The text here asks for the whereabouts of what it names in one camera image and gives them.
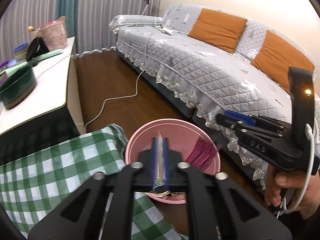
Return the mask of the clear plastic wrapper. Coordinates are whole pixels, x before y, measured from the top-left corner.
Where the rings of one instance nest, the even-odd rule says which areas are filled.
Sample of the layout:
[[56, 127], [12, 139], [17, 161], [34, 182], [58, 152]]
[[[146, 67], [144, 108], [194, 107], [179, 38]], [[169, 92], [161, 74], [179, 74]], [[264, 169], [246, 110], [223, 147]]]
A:
[[157, 131], [157, 137], [152, 139], [152, 182], [153, 191], [164, 192], [168, 189], [168, 139], [162, 137], [161, 133]]

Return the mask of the pink plastic trash bin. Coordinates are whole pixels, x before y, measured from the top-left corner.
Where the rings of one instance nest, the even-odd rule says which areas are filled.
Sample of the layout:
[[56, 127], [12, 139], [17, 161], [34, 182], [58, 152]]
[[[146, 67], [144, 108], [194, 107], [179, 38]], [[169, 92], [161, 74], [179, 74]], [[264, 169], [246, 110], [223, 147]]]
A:
[[[157, 119], [144, 124], [133, 133], [125, 151], [125, 163], [138, 160], [139, 152], [148, 150], [151, 147], [151, 139], [160, 133], [163, 138], [169, 138], [171, 150], [180, 152], [182, 159], [185, 160], [191, 154], [197, 140], [202, 138], [213, 144], [210, 136], [197, 126], [179, 119]], [[220, 156], [216, 153], [210, 165], [206, 166], [204, 173], [214, 175], [220, 172]], [[185, 204], [184, 193], [173, 193], [172, 196], [158, 197], [154, 193], [146, 193], [148, 197], [165, 204]]]

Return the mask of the magenta striped wrapper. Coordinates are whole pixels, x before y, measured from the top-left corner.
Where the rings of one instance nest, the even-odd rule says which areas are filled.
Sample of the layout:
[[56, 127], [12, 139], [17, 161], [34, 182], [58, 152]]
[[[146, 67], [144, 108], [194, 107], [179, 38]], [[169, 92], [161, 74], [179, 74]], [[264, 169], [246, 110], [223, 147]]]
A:
[[192, 164], [201, 171], [205, 171], [212, 164], [217, 154], [218, 149], [214, 143], [205, 141], [199, 137], [185, 162]]

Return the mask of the green white checkered tablecloth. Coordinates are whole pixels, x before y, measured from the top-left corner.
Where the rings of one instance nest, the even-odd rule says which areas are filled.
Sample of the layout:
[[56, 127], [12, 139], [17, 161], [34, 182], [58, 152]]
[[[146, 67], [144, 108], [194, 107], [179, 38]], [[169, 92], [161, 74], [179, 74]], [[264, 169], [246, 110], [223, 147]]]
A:
[[123, 129], [106, 127], [1, 166], [1, 205], [18, 231], [29, 231], [97, 172], [124, 166]]

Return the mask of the grey quilted sofa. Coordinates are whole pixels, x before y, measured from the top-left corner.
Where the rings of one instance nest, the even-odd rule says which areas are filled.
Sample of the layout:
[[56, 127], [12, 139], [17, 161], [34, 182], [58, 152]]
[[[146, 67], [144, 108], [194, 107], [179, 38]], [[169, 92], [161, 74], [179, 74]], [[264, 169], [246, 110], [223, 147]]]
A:
[[117, 36], [119, 54], [195, 109], [195, 118], [221, 133], [225, 146], [264, 186], [267, 162], [240, 147], [234, 132], [218, 125], [215, 117], [230, 110], [291, 121], [291, 100], [284, 86], [252, 65], [271, 28], [249, 19], [235, 51], [229, 53], [189, 37], [201, 10], [198, 5], [177, 4], [163, 17], [118, 15], [110, 30]]

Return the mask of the orange cushion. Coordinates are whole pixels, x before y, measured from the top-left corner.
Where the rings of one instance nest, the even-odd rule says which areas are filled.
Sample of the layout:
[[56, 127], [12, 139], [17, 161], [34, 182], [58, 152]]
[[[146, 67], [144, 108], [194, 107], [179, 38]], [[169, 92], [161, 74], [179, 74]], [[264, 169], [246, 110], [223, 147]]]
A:
[[188, 36], [233, 53], [246, 23], [245, 18], [203, 8]]
[[278, 83], [287, 93], [290, 92], [290, 67], [301, 68], [311, 73], [315, 68], [301, 51], [270, 30], [266, 32], [263, 46], [251, 64]]

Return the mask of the white top coffee table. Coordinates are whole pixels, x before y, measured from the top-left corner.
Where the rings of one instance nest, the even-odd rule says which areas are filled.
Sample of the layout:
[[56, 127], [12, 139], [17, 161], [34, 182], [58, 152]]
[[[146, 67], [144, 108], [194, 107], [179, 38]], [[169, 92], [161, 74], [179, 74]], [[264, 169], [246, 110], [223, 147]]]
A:
[[62, 54], [34, 67], [36, 86], [16, 107], [1, 111], [1, 164], [86, 133], [73, 55], [75, 38]]

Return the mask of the dark green round tin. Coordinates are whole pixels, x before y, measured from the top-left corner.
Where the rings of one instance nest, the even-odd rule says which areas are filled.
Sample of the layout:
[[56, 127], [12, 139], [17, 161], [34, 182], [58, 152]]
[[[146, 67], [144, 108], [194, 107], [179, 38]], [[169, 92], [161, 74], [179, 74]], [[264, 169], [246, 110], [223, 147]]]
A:
[[1, 85], [1, 102], [11, 109], [23, 101], [36, 87], [37, 81], [31, 65], [20, 68]]

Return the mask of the mint green flat tray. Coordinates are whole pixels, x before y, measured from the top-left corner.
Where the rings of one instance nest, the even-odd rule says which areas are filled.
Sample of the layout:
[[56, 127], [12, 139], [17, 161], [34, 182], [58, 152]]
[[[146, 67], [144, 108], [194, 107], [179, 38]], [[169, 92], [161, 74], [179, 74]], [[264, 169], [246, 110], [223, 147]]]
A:
[[46, 60], [46, 59], [48, 59], [50, 57], [54, 57], [56, 55], [60, 55], [62, 53], [63, 53], [62, 49], [50, 51], [48, 53], [37, 56], [37, 57], [31, 59], [30, 61], [24, 61], [16, 66], [7, 68], [6, 70], [2, 71], [1, 74], [5, 73], [7, 76], [12, 76], [12, 74], [14, 74], [16, 71], [18, 71], [19, 69], [21, 69], [25, 66], [28, 66], [28, 65], [33, 66], [35, 63], [39, 63], [40, 61]]

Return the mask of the black hat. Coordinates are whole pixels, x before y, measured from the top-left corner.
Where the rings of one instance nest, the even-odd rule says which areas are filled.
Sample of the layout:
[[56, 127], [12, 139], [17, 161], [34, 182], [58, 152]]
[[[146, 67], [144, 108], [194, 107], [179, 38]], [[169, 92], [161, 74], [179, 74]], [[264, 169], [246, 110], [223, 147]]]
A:
[[46, 46], [44, 39], [40, 36], [37, 36], [29, 44], [25, 59], [26, 61], [30, 61], [48, 52], [49, 52], [49, 49]]

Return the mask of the stack of coloured bowls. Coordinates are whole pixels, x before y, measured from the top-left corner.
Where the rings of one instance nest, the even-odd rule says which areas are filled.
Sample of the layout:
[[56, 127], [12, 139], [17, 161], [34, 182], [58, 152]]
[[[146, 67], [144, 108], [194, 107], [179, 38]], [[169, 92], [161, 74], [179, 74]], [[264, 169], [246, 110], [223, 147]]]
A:
[[17, 62], [25, 60], [28, 48], [29, 48], [29, 43], [25, 42], [23, 44], [20, 44], [14, 49], [14, 58]]

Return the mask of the pink lace basket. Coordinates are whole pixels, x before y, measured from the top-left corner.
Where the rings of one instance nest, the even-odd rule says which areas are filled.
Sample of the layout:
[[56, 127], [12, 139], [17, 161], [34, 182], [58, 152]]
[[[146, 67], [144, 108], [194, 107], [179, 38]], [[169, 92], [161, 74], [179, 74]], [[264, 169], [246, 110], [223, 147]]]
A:
[[33, 31], [34, 37], [41, 37], [49, 51], [63, 49], [67, 46], [66, 17], [61, 16], [55, 21], [40, 26]]

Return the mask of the teal curtain panel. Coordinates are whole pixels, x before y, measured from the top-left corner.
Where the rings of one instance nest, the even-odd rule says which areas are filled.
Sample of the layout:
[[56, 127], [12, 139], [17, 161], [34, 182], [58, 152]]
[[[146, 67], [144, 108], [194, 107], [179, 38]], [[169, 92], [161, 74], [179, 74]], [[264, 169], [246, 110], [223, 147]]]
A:
[[76, 36], [79, 0], [57, 0], [56, 16], [65, 16], [67, 37]]

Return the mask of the grey pleated curtain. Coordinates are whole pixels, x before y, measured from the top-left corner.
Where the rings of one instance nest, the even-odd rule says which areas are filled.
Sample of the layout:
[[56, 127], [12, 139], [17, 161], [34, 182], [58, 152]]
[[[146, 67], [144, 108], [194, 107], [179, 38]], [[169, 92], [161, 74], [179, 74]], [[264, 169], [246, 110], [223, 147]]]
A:
[[[152, 16], [158, 14], [160, 0], [153, 0]], [[56, 16], [57, 0], [1, 0], [1, 61], [14, 57], [14, 49], [30, 42], [28, 26], [38, 28]], [[78, 54], [95, 49], [110, 48], [116, 38], [108, 25], [117, 15], [141, 15], [146, 0], [79, 0], [75, 49]]]

